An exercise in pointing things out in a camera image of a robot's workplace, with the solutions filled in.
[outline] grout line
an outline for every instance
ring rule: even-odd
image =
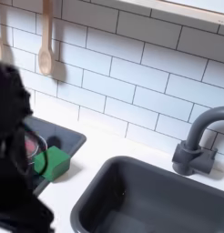
[[[103,109],[103,113],[105,114],[105,110],[106,110],[106,104],[107,104],[107,96],[105,98],[105,104],[104,104],[104,109]]]
[[[57,89],[56,89],[56,98],[57,98],[57,94],[58,94],[58,80],[57,80]]]
[[[61,60],[61,42],[58,43],[58,62]]]
[[[83,88],[84,76],[85,76],[85,69],[83,69],[83,72],[82,72],[82,80],[81,80],[81,87],[82,88]]]
[[[152,8],[150,9],[150,15],[149,15],[149,18],[152,17]]]
[[[35,108],[36,108],[36,91],[34,93],[35,93],[34,98],[35,98]]]
[[[220,29],[220,26],[221,26],[221,25],[219,25],[219,27],[218,27],[218,31],[217,31],[217,34],[219,33],[219,29]]]
[[[156,124],[155,124],[155,128],[154,128],[154,131],[155,131],[155,132],[157,132],[156,130],[157,130],[157,126],[158,126],[158,121],[159,121],[159,115],[160,115],[160,114],[158,113],[158,118],[157,118],[157,122],[156,122]]]
[[[191,117],[191,114],[192,114],[192,112],[193,112],[194,106],[195,106],[195,103],[193,103],[193,106],[192,106],[191,111],[190,111],[190,113],[189,113],[188,121],[190,120],[190,117]]]
[[[87,27],[87,35],[88,35],[88,27]],[[87,38],[86,38],[86,48],[87,48]]]
[[[117,26],[118,26],[119,16],[120,16],[120,11],[118,10],[118,13],[117,13],[117,24],[116,24],[116,33],[117,33]]]
[[[113,56],[111,57],[111,62],[110,62],[110,68],[109,68],[109,72],[108,72],[108,76],[111,77],[111,69],[112,69],[112,63],[113,63]]]
[[[212,148],[214,147],[214,144],[215,144],[215,142],[216,142],[216,139],[217,139],[217,137],[218,137],[218,132],[217,132],[217,134],[216,134],[216,136],[215,136],[215,138],[214,138],[214,140],[213,140],[213,143],[212,143],[212,145],[211,145],[211,150],[212,150]]]
[[[61,19],[63,18],[63,12],[64,12],[64,0],[62,0],[62,3],[61,3],[61,13],[60,13]]]
[[[132,98],[132,105],[134,104],[136,92],[137,92],[137,86],[135,86],[134,95],[133,95],[133,98]]]
[[[126,133],[125,133],[125,138],[127,137],[127,132],[128,132],[128,127],[129,127],[129,122],[127,122],[127,129],[126,129]]]
[[[37,70],[36,70],[36,55],[35,55],[35,72],[37,73]]]
[[[164,91],[165,94],[167,93],[167,86],[168,86],[169,78],[170,78],[170,73],[169,73],[169,75],[168,75],[167,85],[166,85],[166,88],[165,88],[165,91]]]
[[[206,70],[207,70],[207,68],[208,68],[208,65],[209,65],[209,59],[208,59],[206,65],[205,65],[205,69],[204,69],[204,72],[203,72],[203,76],[202,76],[201,82],[203,82],[203,78],[204,78],[204,75],[205,75]]]
[[[183,28],[183,26],[180,29],[180,33],[179,33],[179,37],[178,37],[178,41],[177,41],[177,45],[176,45],[176,50],[178,50],[178,44],[179,44],[179,41],[180,41],[180,38],[181,38],[182,28]]]
[[[144,52],[145,52],[145,44],[146,44],[146,42],[144,42],[144,45],[143,45],[143,51],[142,51],[141,58],[140,58],[140,64],[142,64],[142,60],[143,60],[143,56],[144,56]]]
[[[79,121],[79,114],[80,114],[80,106],[79,106],[79,109],[78,109],[78,119],[77,119],[77,121]]]
[[[36,25],[37,25],[37,15],[36,15]]]
[[[14,28],[12,27],[13,47],[14,47]]]

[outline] tile backsplash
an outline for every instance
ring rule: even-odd
[[[54,0],[55,71],[42,76],[42,0],[0,0],[4,60],[19,67],[35,116],[76,121],[173,154],[204,111],[224,106],[224,26],[114,0]],[[224,121],[200,144],[217,148]]]

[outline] sponge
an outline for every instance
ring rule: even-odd
[[[71,157],[57,147],[50,147],[47,150],[48,166],[43,177],[49,181],[54,181],[70,167]],[[35,156],[35,171],[39,173],[45,165],[44,153]]]

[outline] dark gray sink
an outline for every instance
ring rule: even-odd
[[[115,157],[73,207],[71,225],[76,233],[224,233],[224,192]]]

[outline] gray faucet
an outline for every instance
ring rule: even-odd
[[[200,115],[193,123],[186,141],[177,145],[173,156],[173,168],[182,176],[196,171],[209,174],[217,151],[204,151],[199,142],[205,129],[216,121],[224,120],[224,106],[212,108]]]

